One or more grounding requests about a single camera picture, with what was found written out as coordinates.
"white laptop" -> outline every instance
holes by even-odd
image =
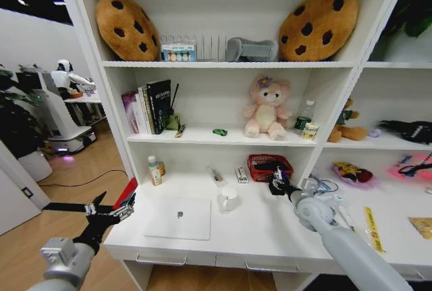
[[[191,240],[210,239],[211,200],[164,197],[145,207],[144,235]]]

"black book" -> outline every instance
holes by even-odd
[[[155,134],[160,134],[169,121],[171,80],[147,83],[147,92],[150,100],[151,117],[155,125]]]

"purple bow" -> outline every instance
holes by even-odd
[[[265,77],[261,78],[260,80],[258,80],[258,85],[261,88],[269,87],[272,81],[273,81],[272,78],[265,76]]]

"white desk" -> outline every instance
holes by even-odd
[[[234,173],[221,172],[228,182],[236,182]],[[330,171],[328,177],[339,182]],[[124,262],[142,290],[153,263],[273,271],[280,290],[302,290],[319,273],[343,274],[323,248],[319,235],[298,222],[286,196],[272,196],[264,183],[234,184],[242,204],[222,214],[216,202],[217,188],[205,170],[188,173],[171,168],[162,185],[154,187],[146,181],[137,188],[135,213],[112,229],[105,246],[114,258]],[[363,207],[372,208],[386,250],[383,258],[407,280],[432,280],[432,241],[423,239],[407,218],[431,216],[432,196],[423,192],[424,185],[388,180],[370,191],[342,182],[339,185],[338,193],[347,200],[358,226],[367,226]],[[211,239],[144,237],[143,204],[155,196],[210,198]]]
[[[64,100],[65,103],[96,103],[96,104],[101,104],[101,99],[99,98],[99,94],[97,92],[95,92],[94,94],[91,94],[91,96],[87,96],[86,94],[84,94],[82,97],[77,97],[75,99],[66,99]],[[82,119],[81,116],[81,111],[73,104],[74,106],[74,111],[78,116],[78,119],[80,120],[80,122],[83,124],[84,120]],[[92,108],[94,109],[94,112],[96,112],[98,120],[93,122],[93,124],[105,119],[105,116],[101,113],[101,110],[99,109],[99,107],[97,105],[92,106]]]
[[[83,95],[82,97],[77,97],[75,99],[66,99],[65,103],[100,103],[101,99],[99,98],[99,94],[96,92],[95,94],[91,94],[91,96]]]

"white mug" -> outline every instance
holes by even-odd
[[[222,211],[233,211],[238,205],[238,196],[236,189],[230,186],[224,186],[221,189],[220,203]]]

